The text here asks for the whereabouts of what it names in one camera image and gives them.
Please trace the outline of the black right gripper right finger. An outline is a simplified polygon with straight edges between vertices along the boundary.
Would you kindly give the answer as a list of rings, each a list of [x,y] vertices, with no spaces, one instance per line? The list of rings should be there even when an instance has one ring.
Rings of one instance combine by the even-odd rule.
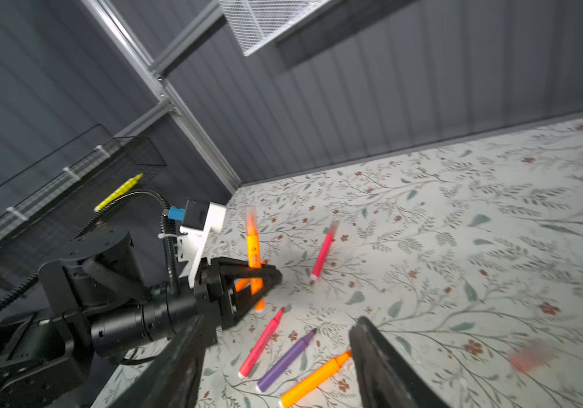
[[[365,316],[349,330],[349,341],[364,407],[447,406]]]

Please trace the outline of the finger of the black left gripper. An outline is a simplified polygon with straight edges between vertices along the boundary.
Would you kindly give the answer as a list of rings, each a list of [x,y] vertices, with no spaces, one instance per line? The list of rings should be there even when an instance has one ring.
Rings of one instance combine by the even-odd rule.
[[[282,273],[274,265],[263,265],[259,269],[248,266],[247,261],[233,258],[213,258],[204,270],[204,282],[228,286],[235,279],[262,279],[266,286],[277,286],[282,282]]]
[[[281,277],[264,278],[263,288],[255,294],[251,290],[252,279],[229,278],[226,282],[228,304],[224,312],[224,328],[229,329],[236,326],[260,300],[264,300],[276,286],[282,282]]]

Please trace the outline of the orange marker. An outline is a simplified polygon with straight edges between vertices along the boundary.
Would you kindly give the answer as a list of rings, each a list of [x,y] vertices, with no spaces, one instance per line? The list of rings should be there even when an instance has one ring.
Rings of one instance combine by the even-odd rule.
[[[301,401],[307,394],[321,386],[327,379],[341,370],[343,365],[351,358],[352,351],[348,350],[335,357],[303,379],[302,382],[288,390],[279,399],[279,407],[289,408]]]
[[[252,269],[261,269],[262,262],[259,249],[259,231],[257,230],[257,209],[254,206],[246,209],[246,240],[247,240],[247,255],[248,266]],[[235,290],[240,292],[247,287],[247,282],[250,282],[252,295],[256,295],[264,287],[264,282],[261,278],[254,279],[239,279],[235,282]]]

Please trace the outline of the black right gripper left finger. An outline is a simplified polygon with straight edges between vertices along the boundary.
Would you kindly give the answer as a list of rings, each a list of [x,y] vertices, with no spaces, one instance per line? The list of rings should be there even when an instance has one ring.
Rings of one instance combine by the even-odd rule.
[[[194,407],[204,356],[205,318],[195,316],[111,405],[118,408]]]

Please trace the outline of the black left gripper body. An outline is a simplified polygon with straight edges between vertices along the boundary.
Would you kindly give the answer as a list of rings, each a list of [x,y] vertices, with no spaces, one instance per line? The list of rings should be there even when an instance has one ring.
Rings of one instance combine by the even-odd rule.
[[[62,338],[87,354],[120,357],[162,338],[173,338],[195,316],[205,318],[205,340],[224,328],[227,291],[205,284],[201,264],[193,289],[183,280],[147,287],[126,229],[102,228],[68,241],[38,270]]]

